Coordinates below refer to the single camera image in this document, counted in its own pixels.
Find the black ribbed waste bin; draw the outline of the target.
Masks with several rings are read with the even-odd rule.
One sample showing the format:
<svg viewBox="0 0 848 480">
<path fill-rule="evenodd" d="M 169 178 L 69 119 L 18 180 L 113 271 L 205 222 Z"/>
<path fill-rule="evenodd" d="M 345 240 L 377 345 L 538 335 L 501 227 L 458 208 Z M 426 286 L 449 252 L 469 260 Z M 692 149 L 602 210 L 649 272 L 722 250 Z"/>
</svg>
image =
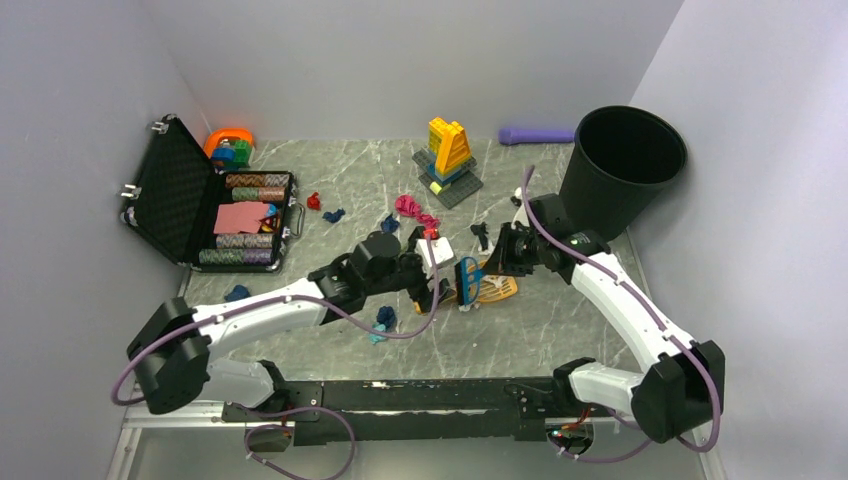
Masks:
<svg viewBox="0 0 848 480">
<path fill-rule="evenodd" d="M 688 152 L 667 121 L 624 105 L 588 113 L 574 134 L 559 196 L 575 229 L 610 241 L 672 185 Z"/>
</svg>

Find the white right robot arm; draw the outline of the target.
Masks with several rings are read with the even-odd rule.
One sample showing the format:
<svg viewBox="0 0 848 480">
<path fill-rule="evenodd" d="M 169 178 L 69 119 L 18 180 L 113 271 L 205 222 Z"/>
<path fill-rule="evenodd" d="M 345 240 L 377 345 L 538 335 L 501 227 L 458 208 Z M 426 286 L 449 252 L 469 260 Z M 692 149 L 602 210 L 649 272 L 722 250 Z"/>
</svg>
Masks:
<svg viewBox="0 0 848 480">
<path fill-rule="evenodd" d="M 583 357 L 552 375 L 551 399 L 562 414 L 589 404 L 633 418 L 656 443 L 705 424 L 718 429 L 723 411 L 725 355 L 676 326 L 625 272 L 610 246 L 591 230 L 579 231 L 555 194 L 522 200 L 502 225 L 484 270 L 524 277 L 543 266 L 598 309 L 637 360 L 628 372 Z"/>
</svg>

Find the blue hand brush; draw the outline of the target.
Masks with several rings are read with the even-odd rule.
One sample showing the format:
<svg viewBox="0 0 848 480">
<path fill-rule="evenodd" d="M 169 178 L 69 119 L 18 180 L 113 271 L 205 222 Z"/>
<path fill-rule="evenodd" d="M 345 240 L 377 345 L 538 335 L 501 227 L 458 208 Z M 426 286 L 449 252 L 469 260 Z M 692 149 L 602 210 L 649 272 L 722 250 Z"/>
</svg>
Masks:
<svg viewBox="0 0 848 480">
<path fill-rule="evenodd" d="M 459 309 L 470 311 L 477 303 L 484 271 L 473 257 L 462 257 L 454 267 L 456 299 Z"/>
</svg>

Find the black poker chip case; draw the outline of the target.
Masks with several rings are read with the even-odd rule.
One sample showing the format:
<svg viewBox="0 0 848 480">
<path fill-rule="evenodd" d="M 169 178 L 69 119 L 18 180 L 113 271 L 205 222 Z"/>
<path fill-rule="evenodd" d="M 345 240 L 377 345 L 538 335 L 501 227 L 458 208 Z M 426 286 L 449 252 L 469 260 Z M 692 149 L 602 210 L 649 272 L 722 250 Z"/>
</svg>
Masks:
<svg viewBox="0 0 848 480">
<path fill-rule="evenodd" d="M 172 263 L 202 273 L 272 273 L 301 227 L 293 173 L 216 168 L 182 120 L 154 122 L 120 219 Z"/>
</svg>

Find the yellow block tower on plate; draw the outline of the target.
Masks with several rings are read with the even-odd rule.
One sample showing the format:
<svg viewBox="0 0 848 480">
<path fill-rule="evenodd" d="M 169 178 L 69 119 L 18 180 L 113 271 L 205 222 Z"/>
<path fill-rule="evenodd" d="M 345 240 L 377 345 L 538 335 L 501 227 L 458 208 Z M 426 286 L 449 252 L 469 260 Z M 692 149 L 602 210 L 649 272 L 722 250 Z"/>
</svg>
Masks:
<svg viewBox="0 0 848 480">
<path fill-rule="evenodd" d="M 419 181 L 446 209 L 453 209 L 484 186 L 475 174 L 466 129 L 457 121 L 435 117 L 428 123 L 426 145 L 412 155 Z"/>
</svg>

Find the pink crumpled paper scrap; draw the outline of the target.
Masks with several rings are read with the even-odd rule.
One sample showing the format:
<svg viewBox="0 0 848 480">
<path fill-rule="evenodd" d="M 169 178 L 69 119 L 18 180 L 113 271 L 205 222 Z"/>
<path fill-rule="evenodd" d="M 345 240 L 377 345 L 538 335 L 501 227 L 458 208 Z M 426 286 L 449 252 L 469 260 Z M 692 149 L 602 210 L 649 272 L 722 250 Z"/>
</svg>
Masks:
<svg viewBox="0 0 848 480">
<path fill-rule="evenodd" d="M 424 212 L 423 207 L 408 194 L 400 195 L 395 200 L 395 210 L 406 218 L 412 218 L 426 229 L 438 229 L 441 221 Z"/>
</svg>

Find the black crumpled paper scrap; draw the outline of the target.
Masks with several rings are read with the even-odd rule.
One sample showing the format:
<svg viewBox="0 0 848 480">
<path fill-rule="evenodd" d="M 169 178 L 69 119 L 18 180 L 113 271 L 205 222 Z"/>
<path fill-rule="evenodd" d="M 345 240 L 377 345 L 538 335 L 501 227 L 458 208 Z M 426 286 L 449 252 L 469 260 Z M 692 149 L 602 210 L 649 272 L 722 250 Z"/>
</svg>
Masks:
<svg viewBox="0 0 848 480">
<path fill-rule="evenodd" d="M 479 241 L 479 252 L 483 255 L 491 254 L 491 242 L 489 240 L 488 227 L 485 222 L 481 222 L 478 224 L 472 224 L 469 227 L 471 233 L 477 238 Z"/>
</svg>

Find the red crumpled paper scrap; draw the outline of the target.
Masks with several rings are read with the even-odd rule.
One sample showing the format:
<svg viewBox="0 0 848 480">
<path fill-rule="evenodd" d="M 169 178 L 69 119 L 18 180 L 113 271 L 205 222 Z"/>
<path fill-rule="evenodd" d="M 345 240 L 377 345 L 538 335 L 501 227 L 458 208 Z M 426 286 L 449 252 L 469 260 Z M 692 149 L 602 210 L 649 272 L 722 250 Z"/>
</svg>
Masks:
<svg viewBox="0 0 848 480">
<path fill-rule="evenodd" d="M 319 192 L 313 192 L 306 200 L 306 206 L 310 210 L 320 211 L 322 209 L 322 203 Z"/>
</svg>

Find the purple cylinder tube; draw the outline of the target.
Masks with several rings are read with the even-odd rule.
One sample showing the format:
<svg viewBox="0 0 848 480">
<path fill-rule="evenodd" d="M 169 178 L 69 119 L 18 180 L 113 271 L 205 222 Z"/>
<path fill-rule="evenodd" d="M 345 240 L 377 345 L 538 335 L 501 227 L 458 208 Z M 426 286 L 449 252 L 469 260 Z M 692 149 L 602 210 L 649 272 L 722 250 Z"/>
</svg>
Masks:
<svg viewBox="0 0 848 480">
<path fill-rule="evenodd" d="M 568 144 L 575 140 L 572 130 L 530 129 L 504 127 L 498 131 L 497 139 L 501 145 L 519 144 Z"/>
</svg>

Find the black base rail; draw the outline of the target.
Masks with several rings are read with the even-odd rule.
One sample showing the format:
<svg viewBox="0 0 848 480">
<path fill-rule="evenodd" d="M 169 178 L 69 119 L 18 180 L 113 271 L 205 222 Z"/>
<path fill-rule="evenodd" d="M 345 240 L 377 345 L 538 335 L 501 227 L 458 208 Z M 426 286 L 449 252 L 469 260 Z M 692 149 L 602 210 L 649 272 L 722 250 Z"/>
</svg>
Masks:
<svg viewBox="0 0 848 480">
<path fill-rule="evenodd" d="M 283 403 L 257 413 L 225 404 L 225 423 L 285 423 L 297 446 L 345 441 L 338 412 L 360 441 L 508 437 L 543 441 L 583 418 L 589 405 L 561 392 L 551 377 L 291 381 Z"/>
</svg>

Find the small dark blue paper scrap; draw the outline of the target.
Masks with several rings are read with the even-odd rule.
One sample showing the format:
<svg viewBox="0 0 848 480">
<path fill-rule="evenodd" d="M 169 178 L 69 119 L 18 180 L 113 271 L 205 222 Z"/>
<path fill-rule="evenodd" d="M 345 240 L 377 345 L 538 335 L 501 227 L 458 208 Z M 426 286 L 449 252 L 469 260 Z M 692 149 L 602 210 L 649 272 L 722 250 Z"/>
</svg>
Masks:
<svg viewBox="0 0 848 480">
<path fill-rule="evenodd" d="M 342 208 L 339 208 L 335 211 L 325 211 L 322 214 L 322 218 L 331 224 L 336 224 L 345 216 L 345 214 L 346 211 Z"/>
</svg>

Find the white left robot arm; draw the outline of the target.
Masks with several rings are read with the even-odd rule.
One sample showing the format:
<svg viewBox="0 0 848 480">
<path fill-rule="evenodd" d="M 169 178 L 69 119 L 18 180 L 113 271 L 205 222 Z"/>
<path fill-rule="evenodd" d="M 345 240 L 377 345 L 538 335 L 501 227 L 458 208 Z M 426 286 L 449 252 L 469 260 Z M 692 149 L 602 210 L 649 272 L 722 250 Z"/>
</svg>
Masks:
<svg viewBox="0 0 848 480">
<path fill-rule="evenodd" d="M 373 232 L 352 252 L 292 284 L 217 305 L 190 307 L 181 297 L 164 302 L 127 348 L 126 374 L 153 415 L 196 400 L 238 404 L 272 420 L 291 406 L 292 390 L 277 366 L 230 359 L 231 351 L 267 336 L 355 318 L 371 296 L 406 291 L 421 310 L 434 311 L 441 295 L 439 270 L 453 262 L 450 242 L 422 233 L 407 247 L 389 233 Z"/>
</svg>

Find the navy scrap front centre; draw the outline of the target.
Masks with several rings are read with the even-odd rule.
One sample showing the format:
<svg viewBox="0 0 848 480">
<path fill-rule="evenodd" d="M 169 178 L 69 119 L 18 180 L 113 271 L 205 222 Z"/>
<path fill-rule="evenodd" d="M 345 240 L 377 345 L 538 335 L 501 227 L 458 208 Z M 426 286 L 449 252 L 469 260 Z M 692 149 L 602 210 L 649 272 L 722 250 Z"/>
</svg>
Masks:
<svg viewBox="0 0 848 480">
<path fill-rule="evenodd" d="M 390 332 L 397 322 L 397 315 L 394 308 L 388 305 L 380 307 L 377 312 L 376 322 L 383 327 L 384 331 Z"/>
</svg>

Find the yellow slotted plastic scoop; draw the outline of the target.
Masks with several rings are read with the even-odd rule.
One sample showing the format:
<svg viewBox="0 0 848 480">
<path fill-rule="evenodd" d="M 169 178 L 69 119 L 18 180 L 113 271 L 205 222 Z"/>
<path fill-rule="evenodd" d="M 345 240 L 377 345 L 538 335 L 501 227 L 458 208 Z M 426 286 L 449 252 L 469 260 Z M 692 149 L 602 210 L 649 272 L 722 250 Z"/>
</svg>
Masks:
<svg viewBox="0 0 848 480">
<path fill-rule="evenodd" d="M 471 308 L 479 309 L 484 304 L 501 302 L 519 292 L 516 279 L 508 276 L 483 276 L 480 281 L 480 291 L 474 303 L 468 306 L 460 306 L 461 311 L 467 312 Z M 440 285 L 439 304 L 459 304 L 457 291 L 448 279 L 442 279 Z"/>
</svg>

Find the teal scrap front centre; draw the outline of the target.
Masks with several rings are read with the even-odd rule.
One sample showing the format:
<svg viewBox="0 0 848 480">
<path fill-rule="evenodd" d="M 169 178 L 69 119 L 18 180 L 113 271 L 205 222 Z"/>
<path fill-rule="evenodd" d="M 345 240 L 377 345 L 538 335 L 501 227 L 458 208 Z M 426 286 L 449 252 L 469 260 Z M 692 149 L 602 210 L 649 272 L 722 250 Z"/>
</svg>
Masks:
<svg viewBox="0 0 848 480">
<path fill-rule="evenodd" d="M 384 342 L 387 340 L 386 333 L 389 333 L 389 329 L 383 323 L 374 323 L 373 331 L 368 335 L 369 341 L 372 345 L 376 345 L 378 343 Z"/>
</svg>

